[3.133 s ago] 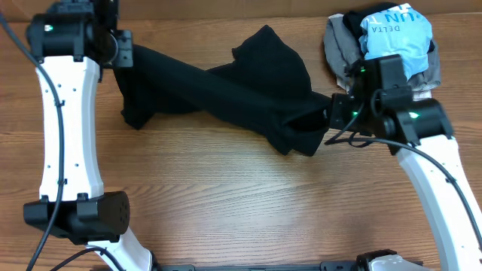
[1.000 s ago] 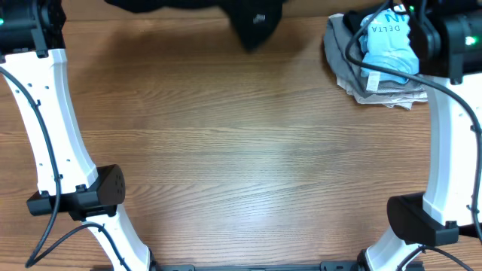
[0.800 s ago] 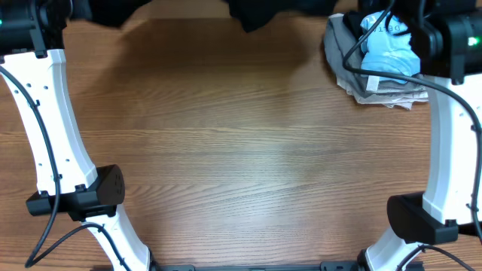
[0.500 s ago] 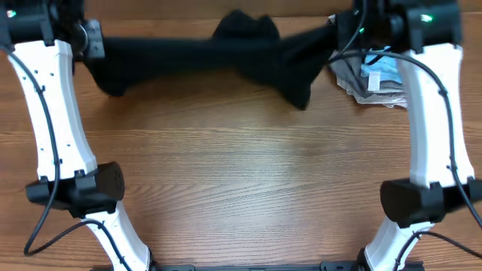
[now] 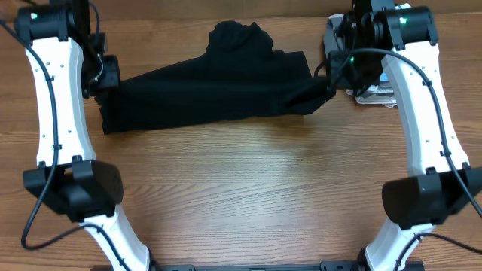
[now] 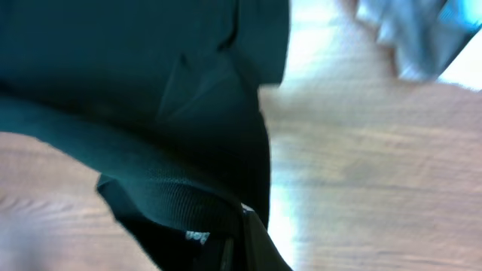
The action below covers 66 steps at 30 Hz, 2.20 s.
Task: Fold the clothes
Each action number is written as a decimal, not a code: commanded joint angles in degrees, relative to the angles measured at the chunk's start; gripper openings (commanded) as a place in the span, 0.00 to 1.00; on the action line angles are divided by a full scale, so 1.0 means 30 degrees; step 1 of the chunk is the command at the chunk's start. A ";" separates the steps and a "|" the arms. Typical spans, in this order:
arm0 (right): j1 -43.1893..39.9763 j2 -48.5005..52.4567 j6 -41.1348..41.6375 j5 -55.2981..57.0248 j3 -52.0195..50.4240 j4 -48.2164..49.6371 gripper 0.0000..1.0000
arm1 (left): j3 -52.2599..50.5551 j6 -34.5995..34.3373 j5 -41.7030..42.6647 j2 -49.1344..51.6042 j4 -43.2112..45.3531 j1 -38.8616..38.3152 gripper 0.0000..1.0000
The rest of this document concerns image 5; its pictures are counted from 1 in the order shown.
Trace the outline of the black t-shirt with logo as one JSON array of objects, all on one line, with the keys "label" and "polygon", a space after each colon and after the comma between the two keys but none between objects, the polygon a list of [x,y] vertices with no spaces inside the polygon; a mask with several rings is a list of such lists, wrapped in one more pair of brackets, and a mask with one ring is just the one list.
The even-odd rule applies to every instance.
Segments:
[{"label": "black t-shirt with logo", "polygon": [[203,55],[121,81],[96,101],[111,134],[308,115],[334,97],[330,85],[311,75],[304,52],[274,50],[258,24],[224,21]]}]

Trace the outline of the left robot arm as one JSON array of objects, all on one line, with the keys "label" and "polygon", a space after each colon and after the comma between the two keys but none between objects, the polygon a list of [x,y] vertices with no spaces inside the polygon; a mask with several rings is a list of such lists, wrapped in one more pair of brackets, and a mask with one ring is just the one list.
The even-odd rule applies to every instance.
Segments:
[{"label": "left robot arm", "polygon": [[113,270],[155,270],[121,205],[121,174],[97,160],[87,130],[84,101],[120,83],[94,4],[27,2],[10,33],[25,47],[38,106],[36,167],[23,173],[24,187],[39,206],[86,230]]}]

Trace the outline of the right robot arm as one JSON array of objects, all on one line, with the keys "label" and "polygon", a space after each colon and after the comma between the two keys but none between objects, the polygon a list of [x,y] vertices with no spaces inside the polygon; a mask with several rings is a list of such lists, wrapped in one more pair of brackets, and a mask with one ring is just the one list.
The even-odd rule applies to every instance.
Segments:
[{"label": "right robot arm", "polygon": [[364,96],[386,76],[401,118],[407,177],[383,185],[386,220],[354,261],[325,261],[323,270],[421,270],[410,254],[435,228],[481,191],[453,128],[439,71],[439,36],[425,6],[354,1],[328,18],[323,68],[334,88]]}]

